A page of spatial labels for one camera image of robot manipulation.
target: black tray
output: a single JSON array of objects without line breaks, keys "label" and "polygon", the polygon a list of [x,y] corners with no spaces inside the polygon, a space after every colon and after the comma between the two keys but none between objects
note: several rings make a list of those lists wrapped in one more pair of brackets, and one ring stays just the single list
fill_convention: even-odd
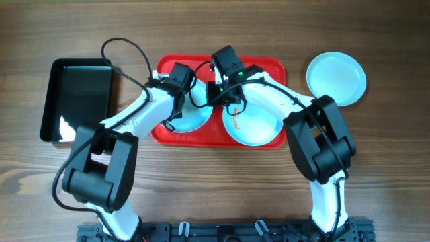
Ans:
[{"label": "black tray", "polygon": [[102,59],[54,61],[40,127],[47,142],[68,142],[84,122],[101,122],[110,112],[112,69]]}]

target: wooden surface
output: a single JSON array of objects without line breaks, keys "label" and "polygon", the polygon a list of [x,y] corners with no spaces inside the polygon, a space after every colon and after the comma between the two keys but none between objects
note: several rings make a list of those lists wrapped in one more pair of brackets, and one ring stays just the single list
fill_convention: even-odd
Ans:
[{"label": "wooden surface", "polygon": [[[357,144],[347,211],[374,219],[378,241],[430,240],[428,1],[95,2],[0,5],[0,241],[73,241],[77,225],[95,221],[52,200],[70,145],[43,143],[38,134],[52,62],[99,58],[101,44],[115,36],[138,43],[153,67],[165,54],[212,54],[227,44],[239,55],[275,57],[288,86],[306,95],[313,57],[350,54],[368,90],[341,108]],[[107,49],[115,65],[146,81],[133,47]],[[138,94],[122,81],[120,103]],[[60,198],[78,205],[62,190]],[[307,218],[312,209],[288,144],[203,149],[147,137],[130,199],[143,221],[281,220]]]}]

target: tabletop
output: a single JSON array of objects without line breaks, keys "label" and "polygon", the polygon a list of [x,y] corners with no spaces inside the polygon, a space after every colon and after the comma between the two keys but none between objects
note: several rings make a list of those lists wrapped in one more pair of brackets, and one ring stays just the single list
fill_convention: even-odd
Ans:
[{"label": "tabletop", "polygon": [[[93,214],[50,195],[71,145],[39,138],[53,61],[99,58],[111,37],[129,38],[153,67],[166,54],[280,60],[288,87],[312,95],[309,62],[328,51],[356,59],[362,99],[341,107],[355,139],[346,184],[350,216],[374,220],[378,241],[430,240],[430,4],[428,1],[3,1],[0,5],[0,241],[74,241]],[[107,57],[139,81],[144,59],[125,43]],[[139,95],[120,81],[118,103]],[[60,199],[81,206],[60,188]],[[308,218],[309,182],[288,144],[276,150],[169,147],[146,137],[130,200],[143,221]]]}]

